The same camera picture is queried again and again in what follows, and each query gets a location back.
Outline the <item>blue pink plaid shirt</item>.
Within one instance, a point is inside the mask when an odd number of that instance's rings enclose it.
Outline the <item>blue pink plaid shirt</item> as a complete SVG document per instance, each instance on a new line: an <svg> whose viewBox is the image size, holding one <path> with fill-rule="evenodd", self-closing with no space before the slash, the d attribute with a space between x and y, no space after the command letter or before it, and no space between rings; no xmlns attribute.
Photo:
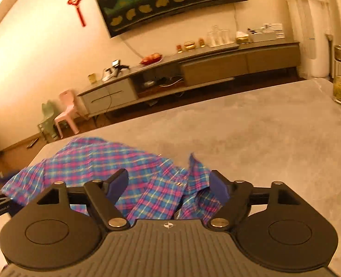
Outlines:
<svg viewBox="0 0 341 277"><path fill-rule="evenodd" d="M180 168L169 158L101 138L73 139L52 157L22 169L1 192L25 206L56 181L79 187L120 169L128 172L128 186L115 206L130 224L137 219L206 223L222 206L209 187L211 171L193 156L188 168Z"/></svg>

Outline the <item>green plastic child chair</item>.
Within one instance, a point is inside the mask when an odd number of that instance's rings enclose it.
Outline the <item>green plastic child chair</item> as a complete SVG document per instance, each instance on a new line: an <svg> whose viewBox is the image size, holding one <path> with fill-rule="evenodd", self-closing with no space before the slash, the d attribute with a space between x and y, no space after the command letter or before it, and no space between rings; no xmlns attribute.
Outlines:
<svg viewBox="0 0 341 277"><path fill-rule="evenodd" d="M46 141L46 134L49 134L53 140L57 140L58 134L55 130L55 118L59 115L59 112L55 104L52 101L48 100L41 105L41 110L43 114L43 119L38 124L39 131Z"/></svg>

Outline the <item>pink plastic child chair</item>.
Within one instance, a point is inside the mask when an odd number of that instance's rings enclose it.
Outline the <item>pink plastic child chair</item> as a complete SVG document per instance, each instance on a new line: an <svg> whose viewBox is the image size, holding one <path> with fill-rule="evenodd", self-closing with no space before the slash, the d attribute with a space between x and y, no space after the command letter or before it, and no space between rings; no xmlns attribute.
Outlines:
<svg viewBox="0 0 341 277"><path fill-rule="evenodd" d="M76 114L80 114L76 105L75 105L75 96L71 89L62 92L59 95L60 101L62 102L65 110L60 113L55 118L55 126L57 127L58 133L60 138L63 138L63 133L60 128L60 123L65 121L68 123L70 129L73 131L74 134L78 134L80 131L74 122L74 117Z"/></svg>

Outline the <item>small yellow cup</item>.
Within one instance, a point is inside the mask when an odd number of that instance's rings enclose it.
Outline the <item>small yellow cup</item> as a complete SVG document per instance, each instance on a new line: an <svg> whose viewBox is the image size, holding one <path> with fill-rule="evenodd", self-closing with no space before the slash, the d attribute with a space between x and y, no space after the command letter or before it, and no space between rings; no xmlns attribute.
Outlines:
<svg viewBox="0 0 341 277"><path fill-rule="evenodd" d="M90 84L95 84L97 82L96 74L95 73L89 74L88 80L89 80Z"/></svg>

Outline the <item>black phone stand gadget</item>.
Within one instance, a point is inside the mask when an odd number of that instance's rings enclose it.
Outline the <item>black phone stand gadget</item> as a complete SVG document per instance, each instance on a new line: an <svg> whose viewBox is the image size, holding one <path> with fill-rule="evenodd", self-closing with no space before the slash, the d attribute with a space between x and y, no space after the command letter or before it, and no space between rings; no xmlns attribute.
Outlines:
<svg viewBox="0 0 341 277"><path fill-rule="evenodd" d="M129 66L121 64L119 59L113 61L110 68L105 68L103 70L102 81L105 82L118 77L123 69L129 69Z"/></svg>

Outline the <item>long grey TV cabinet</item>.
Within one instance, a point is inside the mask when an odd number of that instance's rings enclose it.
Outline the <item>long grey TV cabinet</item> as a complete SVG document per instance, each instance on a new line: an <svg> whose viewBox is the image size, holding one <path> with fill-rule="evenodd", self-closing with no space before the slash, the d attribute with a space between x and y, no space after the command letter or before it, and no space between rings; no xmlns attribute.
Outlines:
<svg viewBox="0 0 341 277"><path fill-rule="evenodd" d="M90 117L171 94L224 83L249 74L292 70L300 63L298 42L279 39L228 44L165 56L135 66L78 94Z"/></svg>

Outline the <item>red fruit plate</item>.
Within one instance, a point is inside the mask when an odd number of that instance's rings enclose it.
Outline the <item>red fruit plate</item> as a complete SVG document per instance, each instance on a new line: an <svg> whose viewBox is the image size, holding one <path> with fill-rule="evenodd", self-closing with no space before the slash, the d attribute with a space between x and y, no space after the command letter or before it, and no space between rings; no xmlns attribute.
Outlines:
<svg viewBox="0 0 341 277"><path fill-rule="evenodd" d="M144 66L147 66L147 65L151 65L151 64L157 63L161 59L162 59L162 55L161 54L154 53L154 54L151 54L151 55L148 55L148 56L144 57L141 60L140 64L144 65Z"/></svg>

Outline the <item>golden ornament bowl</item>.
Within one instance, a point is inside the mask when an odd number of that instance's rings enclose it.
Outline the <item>golden ornament bowl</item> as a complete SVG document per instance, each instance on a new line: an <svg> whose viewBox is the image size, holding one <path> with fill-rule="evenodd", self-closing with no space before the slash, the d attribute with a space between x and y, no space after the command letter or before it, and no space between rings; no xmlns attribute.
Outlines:
<svg viewBox="0 0 341 277"><path fill-rule="evenodd" d="M184 49L186 51L192 51L192 50L195 50L196 48L196 44L194 41L187 41L184 43Z"/></svg>

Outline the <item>clear glass cup set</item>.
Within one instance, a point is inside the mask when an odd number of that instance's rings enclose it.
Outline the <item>clear glass cup set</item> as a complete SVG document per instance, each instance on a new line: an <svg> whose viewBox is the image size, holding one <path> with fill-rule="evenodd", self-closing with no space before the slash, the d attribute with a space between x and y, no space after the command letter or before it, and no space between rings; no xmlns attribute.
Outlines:
<svg viewBox="0 0 341 277"><path fill-rule="evenodd" d="M232 44L233 42L230 29L221 29L215 25L207 34L207 44L210 48Z"/></svg>

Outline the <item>white tissue box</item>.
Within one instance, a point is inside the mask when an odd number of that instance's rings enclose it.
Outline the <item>white tissue box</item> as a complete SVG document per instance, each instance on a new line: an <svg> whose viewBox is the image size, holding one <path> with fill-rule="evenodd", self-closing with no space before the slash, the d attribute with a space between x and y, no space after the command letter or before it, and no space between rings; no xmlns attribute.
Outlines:
<svg viewBox="0 0 341 277"><path fill-rule="evenodd" d="M265 42L285 39L285 33L281 23L264 23L262 27L248 28L247 32L250 42Z"/></svg>

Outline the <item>white curtain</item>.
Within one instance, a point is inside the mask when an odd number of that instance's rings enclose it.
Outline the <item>white curtain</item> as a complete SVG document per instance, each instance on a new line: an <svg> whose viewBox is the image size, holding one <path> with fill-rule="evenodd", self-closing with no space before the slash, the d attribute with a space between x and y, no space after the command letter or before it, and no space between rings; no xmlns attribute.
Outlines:
<svg viewBox="0 0 341 277"><path fill-rule="evenodd" d="M295 40L300 42L298 74L327 78L333 72L333 47L341 45L341 0L286 0Z"/></svg>

